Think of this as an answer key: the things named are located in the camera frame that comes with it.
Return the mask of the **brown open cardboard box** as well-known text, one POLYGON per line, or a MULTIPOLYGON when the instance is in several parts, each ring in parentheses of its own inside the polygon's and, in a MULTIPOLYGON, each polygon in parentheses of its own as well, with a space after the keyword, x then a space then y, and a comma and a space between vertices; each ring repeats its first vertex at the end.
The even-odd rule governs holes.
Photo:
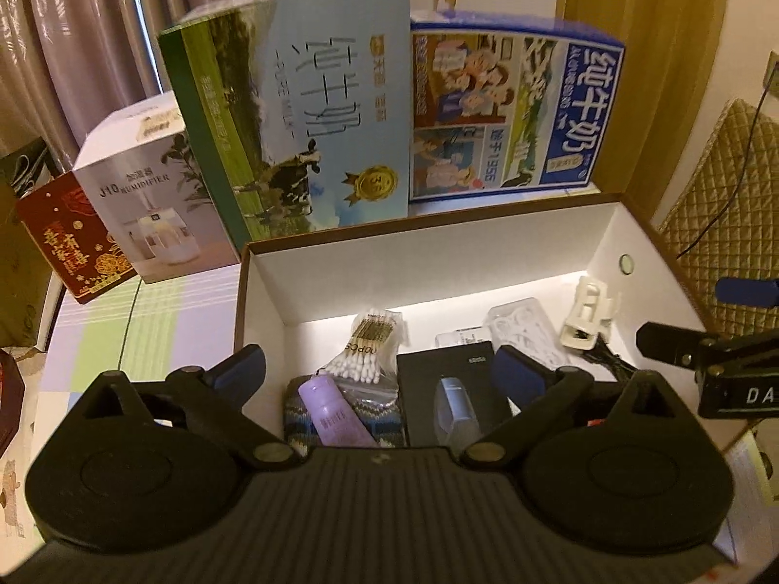
POLYGON ((498 204, 250 244, 235 342, 263 349, 267 374, 245 412, 280 434, 286 384, 337 355, 362 311, 399 311, 407 348, 423 351, 441 333, 479 326, 493 307, 524 298, 560 326, 585 275, 615 298, 610 343, 631 363, 640 361, 635 333, 644 323, 713 328, 662 239, 616 195, 498 204))

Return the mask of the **black shaver box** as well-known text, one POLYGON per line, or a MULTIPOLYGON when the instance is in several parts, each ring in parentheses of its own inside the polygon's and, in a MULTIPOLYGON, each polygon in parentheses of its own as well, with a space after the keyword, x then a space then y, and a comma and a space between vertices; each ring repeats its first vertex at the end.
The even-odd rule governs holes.
POLYGON ((411 447, 446 447, 454 456, 512 417, 491 381, 489 342, 397 357, 397 381, 411 447))

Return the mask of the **bag of cotton swabs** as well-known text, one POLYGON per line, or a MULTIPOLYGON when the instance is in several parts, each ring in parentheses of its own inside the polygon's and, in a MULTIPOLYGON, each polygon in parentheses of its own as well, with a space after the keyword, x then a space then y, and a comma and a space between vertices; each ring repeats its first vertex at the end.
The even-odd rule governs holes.
POLYGON ((334 378, 349 401, 384 407, 399 396, 397 354, 406 340, 406 322, 397 311, 370 309, 352 322, 346 346, 317 369, 334 378))

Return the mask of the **quilted beige chair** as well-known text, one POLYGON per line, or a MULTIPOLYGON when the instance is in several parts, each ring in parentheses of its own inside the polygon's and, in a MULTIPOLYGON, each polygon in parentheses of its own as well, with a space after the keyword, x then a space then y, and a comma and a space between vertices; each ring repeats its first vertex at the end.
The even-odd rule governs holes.
POLYGON ((776 329, 777 310, 718 302, 714 286, 778 276, 778 123, 745 100, 727 103, 660 234, 718 331, 776 329))

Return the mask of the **blue milk carton box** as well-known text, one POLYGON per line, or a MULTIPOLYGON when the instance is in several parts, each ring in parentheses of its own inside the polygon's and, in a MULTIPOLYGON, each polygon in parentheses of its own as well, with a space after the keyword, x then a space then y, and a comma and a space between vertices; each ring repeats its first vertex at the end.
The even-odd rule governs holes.
POLYGON ((416 12, 416 203, 586 186, 622 75, 622 41, 583 22, 416 12))

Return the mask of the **white humidifier box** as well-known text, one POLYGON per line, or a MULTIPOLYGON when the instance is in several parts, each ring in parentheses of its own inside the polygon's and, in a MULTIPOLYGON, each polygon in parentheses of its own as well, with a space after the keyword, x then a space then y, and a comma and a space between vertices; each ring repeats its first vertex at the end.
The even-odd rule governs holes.
POLYGON ((87 134, 74 174, 144 282, 238 262, 174 93, 108 115, 87 134))

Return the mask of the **green milk carton box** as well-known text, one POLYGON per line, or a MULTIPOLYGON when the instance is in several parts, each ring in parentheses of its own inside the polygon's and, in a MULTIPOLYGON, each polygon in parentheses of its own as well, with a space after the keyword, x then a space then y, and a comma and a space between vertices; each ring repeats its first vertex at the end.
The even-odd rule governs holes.
POLYGON ((409 0, 219 0, 158 46, 236 247, 407 215, 409 0))

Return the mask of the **clear box of floss picks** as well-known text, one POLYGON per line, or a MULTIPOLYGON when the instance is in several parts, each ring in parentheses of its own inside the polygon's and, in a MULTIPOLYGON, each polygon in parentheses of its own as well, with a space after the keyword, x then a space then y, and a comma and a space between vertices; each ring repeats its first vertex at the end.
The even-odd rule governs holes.
POLYGON ((512 346, 549 369, 569 363, 551 320, 536 298, 491 307, 483 325, 494 349, 512 346))

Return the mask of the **knitted patterned pouch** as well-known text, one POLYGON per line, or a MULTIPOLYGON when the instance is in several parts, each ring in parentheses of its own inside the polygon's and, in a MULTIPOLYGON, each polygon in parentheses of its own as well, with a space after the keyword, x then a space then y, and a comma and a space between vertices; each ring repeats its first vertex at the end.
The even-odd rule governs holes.
POLYGON ((396 383, 314 374, 288 383, 282 400, 285 440, 302 456, 317 446, 406 445, 396 383))

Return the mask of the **white digital clock stand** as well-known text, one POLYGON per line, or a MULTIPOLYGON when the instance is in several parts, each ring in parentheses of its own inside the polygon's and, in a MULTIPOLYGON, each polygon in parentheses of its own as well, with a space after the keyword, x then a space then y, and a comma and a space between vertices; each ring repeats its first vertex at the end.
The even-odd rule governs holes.
POLYGON ((560 331, 563 347, 590 351, 599 338, 612 337, 612 321, 619 310, 621 296, 610 294, 605 282, 584 275, 575 288, 575 303, 560 331))

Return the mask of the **red gift box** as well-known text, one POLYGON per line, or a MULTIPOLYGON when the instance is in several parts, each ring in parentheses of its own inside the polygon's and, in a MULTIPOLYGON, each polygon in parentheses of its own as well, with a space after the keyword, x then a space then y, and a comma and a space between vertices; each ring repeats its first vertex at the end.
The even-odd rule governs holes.
POLYGON ((136 270, 71 171, 25 195, 16 210, 80 305, 135 277, 136 270))

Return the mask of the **checked tablecloth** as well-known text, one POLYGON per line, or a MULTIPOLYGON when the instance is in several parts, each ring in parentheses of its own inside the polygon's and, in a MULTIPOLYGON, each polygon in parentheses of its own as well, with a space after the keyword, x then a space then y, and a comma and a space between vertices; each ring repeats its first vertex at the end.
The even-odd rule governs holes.
POLYGON ((232 354, 236 265, 147 285, 137 277, 80 305, 67 295, 46 353, 35 419, 41 447, 99 373, 156 381, 232 354))

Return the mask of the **purple lotion bottle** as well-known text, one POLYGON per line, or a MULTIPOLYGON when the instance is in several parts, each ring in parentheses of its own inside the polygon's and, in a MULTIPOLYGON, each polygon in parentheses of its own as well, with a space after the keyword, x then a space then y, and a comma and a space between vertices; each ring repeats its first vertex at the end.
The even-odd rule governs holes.
POLYGON ((298 388, 305 409, 323 446, 375 448, 378 446, 358 415, 328 374, 310 377, 298 388))

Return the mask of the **curtain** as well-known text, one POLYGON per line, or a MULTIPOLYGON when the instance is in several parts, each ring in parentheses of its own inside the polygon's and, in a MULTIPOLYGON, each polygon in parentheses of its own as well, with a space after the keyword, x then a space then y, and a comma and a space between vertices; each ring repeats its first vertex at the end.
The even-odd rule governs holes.
POLYGON ((111 112, 169 86, 157 37, 215 0, 1 0, 1 150, 41 137, 62 169, 111 112))

